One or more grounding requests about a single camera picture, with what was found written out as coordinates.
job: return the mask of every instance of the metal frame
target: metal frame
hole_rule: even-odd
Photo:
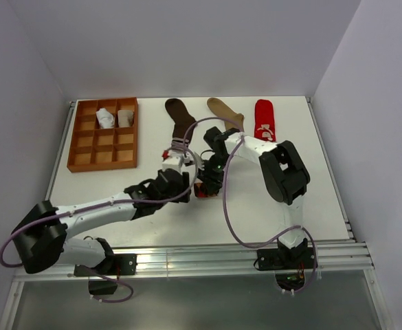
[[[7,302],[3,308],[0,321],[0,330],[11,330],[13,328],[14,318],[16,317],[17,307],[21,301],[24,282],[11,283],[10,292],[8,293]]]
[[[310,100],[306,99],[309,111],[322,146],[324,158],[331,175],[331,179],[337,194],[343,217],[346,220],[346,227],[350,239],[343,241],[320,241],[317,242],[319,264],[322,272],[336,272],[346,270],[363,270],[366,276],[372,302],[377,310],[379,323],[382,329],[393,329],[392,321],[383,299],[381,290],[377,284],[375,267],[372,263],[367,245],[356,243],[348,222],[344,205],[339,195],[339,190],[333,176],[326,149],[321,138],[320,130],[312,110]],[[51,197],[52,187],[56,178],[62,149],[69,125],[72,122],[72,114],[76,102],[70,102],[69,113],[62,134],[53,173],[49,181],[46,199]],[[258,272],[253,267],[257,255],[255,250],[248,250],[240,245],[210,245],[190,247],[154,247],[154,248],[126,248],[115,249],[116,254],[135,253],[137,254],[137,271],[129,278],[171,278],[188,276],[224,276],[224,275],[248,275],[266,274]],[[3,310],[0,329],[10,330],[16,316],[23,286],[25,282],[32,281],[87,281],[87,277],[76,278],[73,276],[74,267],[69,265],[57,265],[47,269],[40,274],[26,274],[24,269],[17,269],[14,273],[12,286],[8,295],[7,303]]]
[[[393,330],[394,325],[390,312],[388,311],[386,300],[382,294],[381,288],[378,285],[376,271],[364,270],[364,276],[366,277],[367,286],[372,297],[373,305],[377,312],[379,324],[383,330]]]
[[[270,247],[275,248],[276,244],[270,245]],[[317,250],[320,269],[323,272],[373,269],[372,259],[365,243],[318,243]],[[129,248],[115,249],[114,252],[137,255],[136,273],[134,276],[128,276],[129,278],[262,274],[253,267],[253,262],[257,259],[256,251],[238,244],[150,249]],[[74,277],[73,272],[73,265],[55,265],[44,272],[33,275],[27,274],[24,269],[18,269],[14,275],[14,281],[88,280],[87,277]]]

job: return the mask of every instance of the brown sock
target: brown sock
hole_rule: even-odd
[[[196,122],[196,120],[188,113],[185,104],[177,98],[169,98],[166,101],[166,110],[170,117],[175,122],[173,128],[173,141],[183,143],[184,134],[188,127]],[[186,144],[192,140],[193,129],[187,134]]]
[[[210,108],[212,113],[214,113],[217,117],[227,118],[236,123],[238,123],[243,129],[243,119],[245,118],[241,113],[235,113],[227,106],[224,102],[219,100],[218,98],[209,98],[207,100],[207,106]],[[235,128],[236,125],[233,125],[231,122],[224,122],[225,129],[228,131],[229,129]]]

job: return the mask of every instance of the tan sock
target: tan sock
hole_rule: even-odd
[[[241,126],[243,129],[243,119],[245,118],[241,113],[235,113],[227,106],[224,102],[219,100],[218,98],[209,98],[207,100],[207,106],[210,108],[211,112],[214,113],[217,117],[230,119]],[[224,122],[225,129],[229,130],[232,128],[238,129],[236,125],[233,125],[231,122]]]

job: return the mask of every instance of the red sock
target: red sock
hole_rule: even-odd
[[[276,141],[276,127],[274,126],[274,108],[268,100],[258,100],[254,111],[256,124],[254,137],[263,141]]]

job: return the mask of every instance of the white wall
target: white wall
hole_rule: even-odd
[[[313,101],[353,230],[402,329],[402,0],[363,0]]]
[[[9,0],[70,98],[308,95],[359,0]]]
[[[45,197],[66,115],[52,75],[0,0],[0,245]],[[18,261],[10,249],[10,262]],[[0,266],[0,316],[12,270]]]

